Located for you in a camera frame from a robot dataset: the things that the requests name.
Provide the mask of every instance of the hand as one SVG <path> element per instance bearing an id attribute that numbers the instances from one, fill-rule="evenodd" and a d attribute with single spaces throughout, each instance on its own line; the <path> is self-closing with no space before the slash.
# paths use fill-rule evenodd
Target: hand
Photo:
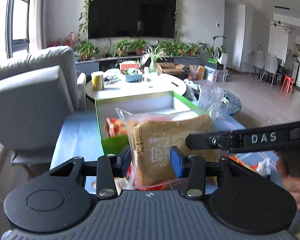
<path id="1" fill-rule="evenodd" d="M 283 187 L 294 197 L 297 202 L 297 208 L 300 210 L 300 178 L 291 177 L 281 159 L 277 161 L 277 170 L 281 175 Z"/>

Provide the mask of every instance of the wall-mounted tv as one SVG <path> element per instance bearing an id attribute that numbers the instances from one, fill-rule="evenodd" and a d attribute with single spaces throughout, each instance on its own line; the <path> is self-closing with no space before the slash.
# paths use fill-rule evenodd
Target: wall-mounted tv
<path id="1" fill-rule="evenodd" d="M 93 0 L 88 36 L 174 38 L 175 11 L 176 0 Z"/>

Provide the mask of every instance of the glass vase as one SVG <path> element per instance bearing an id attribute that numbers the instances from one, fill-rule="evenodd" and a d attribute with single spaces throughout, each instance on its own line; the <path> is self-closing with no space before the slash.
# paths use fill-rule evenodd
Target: glass vase
<path id="1" fill-rule="evenodd" d="M 158 72 L 157 61 L 151 60 L 151 63 L 149 66 L 149 73 L 157 73 L 157 72 Z"/>

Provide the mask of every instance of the red stool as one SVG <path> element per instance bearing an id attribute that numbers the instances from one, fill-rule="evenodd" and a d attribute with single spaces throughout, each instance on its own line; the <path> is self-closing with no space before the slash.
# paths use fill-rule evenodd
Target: red stool
<path id="1" fill-rule="evenodd" d="M 291 90 L 290 90 L 290 93 L 291 93 L 291 92 L 292 92 L 292 86 L 293 86 L 293 78 L 288 77 L 288 76 L 285 76 L 281 90 L 282 90 L 283 87 L 284 87 L 285 81 L 287 81 L 287 83 L 286 83 L 286 87 L 285 87 L 284 90 L 286 90 L 287 92 L 289 92 L 289 89 L 290 89 L 290 87 L 291 87 Z"/>

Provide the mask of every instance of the ribbed gray surface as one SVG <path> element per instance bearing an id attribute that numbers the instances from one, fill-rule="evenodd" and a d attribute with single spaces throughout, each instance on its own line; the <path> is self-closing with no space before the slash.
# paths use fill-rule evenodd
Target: ribbed gray surface
<path id="1" fill-rule="evenodd" d="M 124 190 L 114 200 L 101 201 L 75 228 L 52 235 L 14 230 L 7 240 L 295 240 L 288 231 L 251 236 L 232 231 L 215 221 L 204 205 L 182 198 L 177 191 Z"/>

